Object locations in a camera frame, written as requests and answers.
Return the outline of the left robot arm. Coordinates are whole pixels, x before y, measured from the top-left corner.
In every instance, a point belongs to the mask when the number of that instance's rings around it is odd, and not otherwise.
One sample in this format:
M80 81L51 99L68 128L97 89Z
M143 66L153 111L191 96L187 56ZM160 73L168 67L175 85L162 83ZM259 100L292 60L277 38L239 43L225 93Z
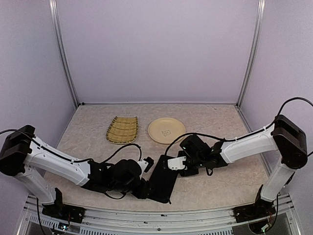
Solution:
M59 151L35 135L35 128L26 125L20 129L1 131L7 134L0 151L0 171L14 177L49 208L57 217L68 214L58 188L51 188L37 171L39 168L89 191L109 197L109 192L119 192L123 199L131 193L138 199L149 195L149 182L143 178L154 164L150 157L121 159L115 164L108 160L96 162L92 158L78 159Z

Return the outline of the black zip tool case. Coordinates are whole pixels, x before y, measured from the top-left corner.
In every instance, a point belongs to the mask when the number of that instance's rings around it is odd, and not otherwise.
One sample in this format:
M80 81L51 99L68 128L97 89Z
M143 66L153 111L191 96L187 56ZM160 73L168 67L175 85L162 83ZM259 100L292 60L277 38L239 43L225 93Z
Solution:
M149 179L151 186L148 199L160 203L171 203L170 198L178 177L178 172L168 167L173 157L161 155Z

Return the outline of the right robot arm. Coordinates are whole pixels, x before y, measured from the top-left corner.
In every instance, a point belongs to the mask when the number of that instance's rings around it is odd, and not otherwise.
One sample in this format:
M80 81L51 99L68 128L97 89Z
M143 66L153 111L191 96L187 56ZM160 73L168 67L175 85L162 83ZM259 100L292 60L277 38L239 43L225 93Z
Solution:
M238 138L227 140L192 132L178 136L166 150L181 140L184 155L169 159L168 168L182 172L205 168L207 174L211 175L215 168L228 166L252 155L277 151L280 161L266 183L260 186L255 203L250 206L250 213L254 217L261 217L295 172L307 164L310 156L305 132L281 113L285 105L295 100L313 104L303 97L290 98L281 105L270 124Z

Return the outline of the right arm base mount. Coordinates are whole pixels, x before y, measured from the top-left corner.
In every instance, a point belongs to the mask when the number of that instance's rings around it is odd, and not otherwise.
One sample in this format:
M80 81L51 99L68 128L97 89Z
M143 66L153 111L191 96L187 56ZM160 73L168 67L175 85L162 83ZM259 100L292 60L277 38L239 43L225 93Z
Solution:
M237 223L247 222L275 214L276 209L274 206L257 207L254 204L235 207L233 209L234 216Z

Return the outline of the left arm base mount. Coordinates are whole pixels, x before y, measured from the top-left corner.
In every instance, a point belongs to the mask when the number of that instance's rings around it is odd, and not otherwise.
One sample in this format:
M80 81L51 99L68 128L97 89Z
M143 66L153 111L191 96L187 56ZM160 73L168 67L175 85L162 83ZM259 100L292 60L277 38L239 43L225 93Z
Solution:
M74 222L81 224L85 215L85 209L82 207L64 204L60 208L55 205L44 206L42 214L64 220L67 222Z

